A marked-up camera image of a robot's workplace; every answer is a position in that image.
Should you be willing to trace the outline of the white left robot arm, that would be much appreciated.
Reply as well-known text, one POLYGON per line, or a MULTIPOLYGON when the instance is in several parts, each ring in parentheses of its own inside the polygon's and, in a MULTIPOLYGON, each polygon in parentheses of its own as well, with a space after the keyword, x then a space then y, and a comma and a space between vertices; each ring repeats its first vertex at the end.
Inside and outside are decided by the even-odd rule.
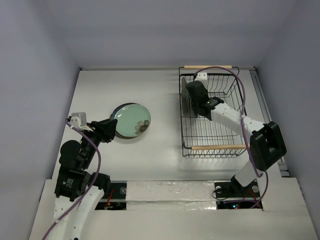
POLYGON ((52 224, 44 240, 79 240, 98 202, 112 194, 110 176, 100 172, 100 143, 110 143, 116 135, 116 119, 87 123, 85 115, 75 113, 65 124, 81 135, 60 148, 60 168, 54 190, 52 224))

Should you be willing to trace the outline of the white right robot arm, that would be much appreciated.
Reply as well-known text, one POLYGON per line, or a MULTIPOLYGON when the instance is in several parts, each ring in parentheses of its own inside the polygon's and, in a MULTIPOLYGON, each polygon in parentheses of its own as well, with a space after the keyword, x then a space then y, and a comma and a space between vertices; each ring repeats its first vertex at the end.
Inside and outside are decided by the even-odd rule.
POLYGON ((228 187, 219 189, 220 194, 242 196, 255 179, 267 174, 267 170, 280 160, 287 147, 280 127, 274 121, 264 123, 254 120, 229 106, 216 96, 209 97, 204 84, 195 80, 186 83, 181 90, 186 95, 186 106, 198 116, 221 124, 242 136, 249 160, 235 174, 228 187))

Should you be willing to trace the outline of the grey patterned plate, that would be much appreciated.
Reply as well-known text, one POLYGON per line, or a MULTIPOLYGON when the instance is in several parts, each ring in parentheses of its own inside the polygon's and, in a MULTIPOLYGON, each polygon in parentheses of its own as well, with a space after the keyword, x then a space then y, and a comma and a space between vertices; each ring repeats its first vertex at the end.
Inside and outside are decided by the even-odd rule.
POLYGON ((189 106, 189 94, 187 90, 187 81, 185 77, 181 79, 181 106, 183 115, 185 117, 190 116, 190 106, 189 106))

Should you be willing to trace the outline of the white blue floral plate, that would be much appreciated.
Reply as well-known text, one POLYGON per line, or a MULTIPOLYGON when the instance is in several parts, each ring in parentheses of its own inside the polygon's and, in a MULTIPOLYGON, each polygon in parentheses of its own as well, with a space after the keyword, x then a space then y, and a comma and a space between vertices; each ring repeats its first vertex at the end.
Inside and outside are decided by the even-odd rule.
POLYGON ((189 107, 189 116, 191 118, 197 118, 198 114, 194 111, 193 106, 192 106, 192 101, 191 99, 188 100, 188 107, 189 107))

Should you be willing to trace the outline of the aluminium rail on table edge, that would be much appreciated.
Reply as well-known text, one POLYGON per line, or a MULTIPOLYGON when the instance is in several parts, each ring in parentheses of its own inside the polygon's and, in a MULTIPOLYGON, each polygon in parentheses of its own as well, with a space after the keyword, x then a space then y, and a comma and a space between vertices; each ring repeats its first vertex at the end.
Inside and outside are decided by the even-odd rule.
MULTIPOLYGON (((266 99, 265 99, 265 96, 264 96, 264 93, 263 93, 263 90, 261 87, 261 83, 259 80, 257 69, 255 67, 253 67, 252 69, 249 70, 249 72, 250 72, 251 80, 252 80, 252 83, 253 83, 253 86, 254 86, 254 89, 255 89, 255 92, 257 95, 257 99, 258 99, 258 102, 259 102, 259 105, 260 105, 260 108, 262 111, 263 119, 266 123, 269 123, 272 120, 272 118, 271 118, 270 111, 268 109, 268 105, 267 105, 267 102, 266 102, 266 99)), ((282 178, 290 178, 291 177, 284 157, 280 158, 280 160, 277 161, 277 166, 278 166, 278 169, 279 169, 279 172, 280 172, 280 175, 282 178)))

